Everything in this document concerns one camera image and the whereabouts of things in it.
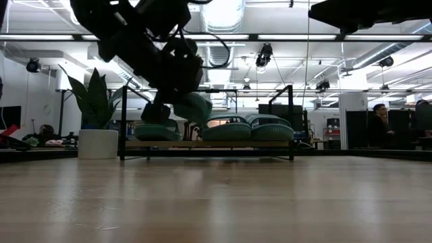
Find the monitor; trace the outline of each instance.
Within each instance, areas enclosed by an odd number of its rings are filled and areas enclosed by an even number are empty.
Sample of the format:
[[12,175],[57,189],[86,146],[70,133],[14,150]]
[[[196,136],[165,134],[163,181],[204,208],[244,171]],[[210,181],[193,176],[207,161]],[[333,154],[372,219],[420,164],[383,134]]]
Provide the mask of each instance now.
[[[268,104],[260,104],[259,105],[259,113],[260,114],[268,114],[269,113],[269,105]],[[271,114],[276,115],[282,119],[286,119],[287,121],[290,120],[289,109],[288,105],[279,105],[274,104],[271,106]],[[297,132],[304,131],[304,122],[303,122],[303,108],[301,105],[295,105],[294,106],[294,116],[292,119],[292,129]],[[260,124],[267,124],[269,123],[268,120],[260,120]]]
[[417,130],[432,130],[432,105],[416,107]]
[[6,130],[13,125],[21,128],[21,107],[0,107],[0,130]]

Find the security camera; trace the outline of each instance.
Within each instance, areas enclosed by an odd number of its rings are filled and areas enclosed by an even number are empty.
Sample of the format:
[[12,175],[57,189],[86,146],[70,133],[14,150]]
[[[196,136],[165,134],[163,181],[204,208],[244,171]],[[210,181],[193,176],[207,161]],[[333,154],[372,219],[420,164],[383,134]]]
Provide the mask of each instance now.
[[42,65],[39,63],[39,58],[30,58],[26,66],[27,72],[38,74],[42,71]]

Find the ceiling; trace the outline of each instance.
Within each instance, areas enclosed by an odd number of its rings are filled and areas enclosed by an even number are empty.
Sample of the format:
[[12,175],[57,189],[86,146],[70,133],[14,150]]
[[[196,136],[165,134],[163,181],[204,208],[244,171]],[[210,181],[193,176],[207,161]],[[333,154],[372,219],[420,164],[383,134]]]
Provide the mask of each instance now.
[[[88,33],[80,25],[74,23],[71,13],[68,9],[68,1],[44,1],[44,0],[15,0],[9,3],[9,14],[7,22],[3,25],[2,32],[9,33]],[[200,13],[196,6],[192,6],[192,19],[186,29],[189,31],[200,32],[202,23]],[[280,33],[280,34],[338,34],[339,30],[332,26],[310,20],[307,17],[308,2],[305,0],[295,0],[294,8],[289,8],[287,1],[277,0],[246,0],[246,10],[242,22],[241,33]],[[359,34],[407,34],[412,29],[426,24],[427,21],[409,21],[401,24],[377,24],[368,30],[360,30]],[[353,60],[370,50],[381,45],[381,43],[271,43],[273,47],[274,59],[269,63],[264,74],[258,74],[254,66],[256,54],[262,47],[263,43],[247,42],[241,43],[234,51],[234,70],[230,76],[229,83],[225,84],[226,88],[242,88],[245,84],[244,79],[250,78],[250,87],[259,89],[283,88],[284,83],[293,83],[294,88],[304,88],[307,83],[312,89],[320,81],[320,74],[325,68],[339,62],[344,65],[343,60]],[[123,80],[109,67],[103,66],[99,61],[88,60],[91,56],[88,52],[95,49],[94,43],[23,43],[8,42],[9,50],[55,50],[63,51],[73,58],[79,60],[90,68],[98,67],[102,73],[106,73],[109,86],[121,86]],[[424,55],[421,58],[416,57],[427,53],[432,49],[430,43],[415,43],[406,49],[403,49],[392,55],[395,64],[382,76],[381,68],[369,66],[361,70],[361,73],[367,77],[367,86],[369,88],[379,88],[383,82],[397,80],[398,78],[409,77],[419,70],[429,68],[431,60],[430,55]],[[199,53],[203,56],[203,47]],[[334,76],[328,77],[331,88],[339,88],[341,77],[336,72]],[[401,82],[392,88],[402,89],[426,84],[422,88],[428,88],[427,83],[432,82],[432,72],[426,73],[421,78],[415,78],[409,82]],[[243,96],[253,96],[256,94],[248,93]]]

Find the wood grain surface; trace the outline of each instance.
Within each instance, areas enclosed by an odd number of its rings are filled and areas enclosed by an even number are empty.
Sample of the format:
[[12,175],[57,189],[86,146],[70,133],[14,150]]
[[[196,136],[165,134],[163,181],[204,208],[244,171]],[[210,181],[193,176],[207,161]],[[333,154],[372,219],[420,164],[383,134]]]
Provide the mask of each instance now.
[[1,164],[0,242],[432,242],[432,164],[360,157]]

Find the metal rack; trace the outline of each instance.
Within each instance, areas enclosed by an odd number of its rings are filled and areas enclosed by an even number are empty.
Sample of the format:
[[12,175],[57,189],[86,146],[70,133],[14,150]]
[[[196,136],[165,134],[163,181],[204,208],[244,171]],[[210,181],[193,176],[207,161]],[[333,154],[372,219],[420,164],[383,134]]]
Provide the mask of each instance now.
[[[289,85],[285,87],[283,90],[279,91],[273,99],[270,101],[269,109],[271,110],[271,104],[274,102],[274,100],[279,97],[281,94],[283,94],[285,91],[288,90],[288,94],[290,97],[290,113],[293,113],[294,104],[293,104],[293,89],[292,86]],[[136,95],[141,97],[142,99],[147,98],[139,94],[137,91],[133,90],[129,86],[124,86],[123,88],[123,101],[121,103],[121,129],[120,129],[120,141],[119,141],[119,156],[121,161],[126,160],[126,156],[141,156],[141,157],[208,157],[215,156],[215,157],[280,157],[280,156],[288,156],[289,160],[294,160],[294,149],[292,146],[292,143],[286,143],[281,142],[278,144],[271,144],[272,148],[268,148],[269,146],[263,146],[263,144],[259,145],[257,143],[250,142],[250,146],[244,146],[244,147],[258,147],[259,150],[178,150],[178,151],[152,151],[151,148],[143,142],[144,146],[141,150],[126,150],[126,129],[127,129],[127,121],[126,121],[126,112],[127,112],[127,97],[128,92],[134,92]],[[197,92],[234,92],[236,94],[236,112],[237,112],[237,98],[238,98],[238,90],[232,89],[232,90],[198,90]],[[230,147],[224,145],[224,142],[220,143],[220,146],[223,147]]]

